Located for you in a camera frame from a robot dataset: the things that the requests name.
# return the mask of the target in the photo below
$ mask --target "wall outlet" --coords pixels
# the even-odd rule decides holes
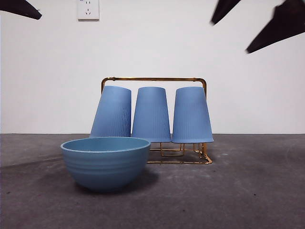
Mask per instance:
[[[78,0],[78,20],[99,20],[99,0]]]

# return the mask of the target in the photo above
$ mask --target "blue bowl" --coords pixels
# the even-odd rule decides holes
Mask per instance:
[[[84,138],[61,145],[67,170],[75,181],[97,192],[118,190],[146,165],[151,143],[133,137]]]

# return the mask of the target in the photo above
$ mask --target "white wall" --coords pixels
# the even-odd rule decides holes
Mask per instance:
[[[244,51],[281,0],[243,0],[214,27],[217,0],[100,0],[99,22],[78,22],[76,0],[29,2],[39,21],[0,12],[2,133],[89,133],[109,76],[204,78],[214,133],[305,133],[305,34]],[[134,104],[153,83],[110,84]],[[172,122],[184,84],[153,85]]]

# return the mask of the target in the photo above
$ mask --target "upside-down cup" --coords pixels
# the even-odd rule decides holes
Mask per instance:
[[[132,136],[149,142],[170,142],[170,125],[166,92],[161,87],[138,90]]]
[[[173,143],[213,142],[204,89],[184,87],[176,90]]]
[[[130,137],[131,101],[131,90],[117,86],[105,86],[90,137]]]

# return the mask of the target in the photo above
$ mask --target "blue cup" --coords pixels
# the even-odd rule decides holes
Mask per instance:
[[[141,87],[134,111],[132,136],[149,142],[170,142],[166,92],[161,87]]]
[[[131,90],[117,86],[105,86],[96,111],[90,138],[130,137]]]
[[[176,90],[173,143],[213,142],[208,107],[202,87]]]

